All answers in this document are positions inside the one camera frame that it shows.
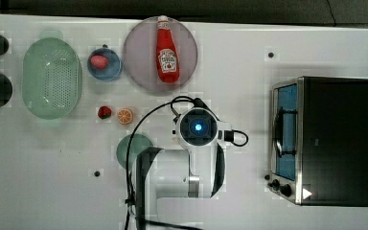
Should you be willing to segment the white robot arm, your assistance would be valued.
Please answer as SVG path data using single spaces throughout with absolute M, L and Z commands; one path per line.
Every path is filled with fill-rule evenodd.
M 213 112 L 193 107 L 175 124 L 178 149 L 149 147 L 135 159 L 137 230 L 167 230 L 157 214 L 160 198 L 210 198 L 225 177 L 224 151 L 233 140 L 232 126 Z

